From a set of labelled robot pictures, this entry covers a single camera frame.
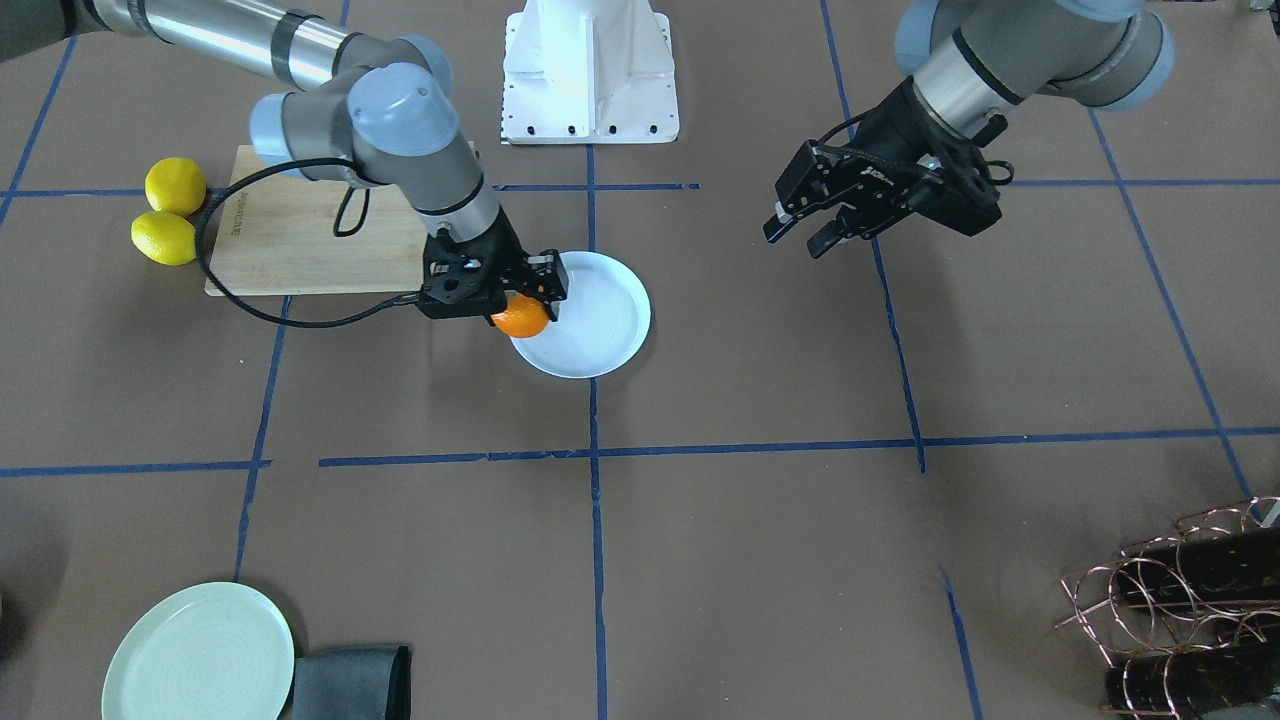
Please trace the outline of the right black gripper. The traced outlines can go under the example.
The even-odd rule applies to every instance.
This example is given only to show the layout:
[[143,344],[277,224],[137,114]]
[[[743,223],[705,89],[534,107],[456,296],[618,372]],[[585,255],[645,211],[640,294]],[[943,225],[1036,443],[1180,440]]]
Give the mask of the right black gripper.
[[552,323],[568,296],[568,272],[558,250],[524,251],[509,218],[498,213],[477,238],[458,241],[448,229],[429,234],[422,284],[415,306],[431,319],[503,313],[508,292],[534,299]]

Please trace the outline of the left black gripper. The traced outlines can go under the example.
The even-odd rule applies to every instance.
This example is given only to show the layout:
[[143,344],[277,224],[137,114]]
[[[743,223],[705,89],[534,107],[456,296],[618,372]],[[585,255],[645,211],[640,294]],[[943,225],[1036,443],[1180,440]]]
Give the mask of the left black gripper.
[[777,243],[800,220],[831,208],[835,218],[806,241],[812,259],[872,240],[913,214],[979,234],[1004,215],[1004,179],[991,174],[995,163],[982,154],[1002,132],[1004,115],[988,111],[975,138],[952,135],[905,79],[878,106],[799,146],[774,183],[765,241]]

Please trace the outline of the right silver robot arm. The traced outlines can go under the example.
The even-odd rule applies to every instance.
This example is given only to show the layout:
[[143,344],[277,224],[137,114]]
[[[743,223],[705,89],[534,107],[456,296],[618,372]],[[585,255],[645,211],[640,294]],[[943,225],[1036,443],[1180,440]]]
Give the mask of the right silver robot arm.
[[268,1],[3,4],[4,60],[93,32],[155,38],[285,86],[250,117],[264,169],[218,193],[197,217],[197,236],[233,195],[288,170],[353,190],[393,186],[425,225],[422,283],[380,310],[494,320],[525,297],[544,320],[557,319],[567,270],[556,250],[522,249],[460,128],[453,69],[431,40],[381,40]]

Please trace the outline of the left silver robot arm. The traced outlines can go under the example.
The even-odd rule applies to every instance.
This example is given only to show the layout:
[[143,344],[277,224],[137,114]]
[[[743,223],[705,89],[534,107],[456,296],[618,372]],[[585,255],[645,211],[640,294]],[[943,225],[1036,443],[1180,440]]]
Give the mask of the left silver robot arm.
[[914,1],[895,35],[902,81],[876,106],[804,141],[776,181],[771,243],[833,210],[812,258],[910,215],[965,236],[1002,217],[1012,181],[983,149],[1036,95],[1120,111],[1151,100],[1176,61],[1143,1]]

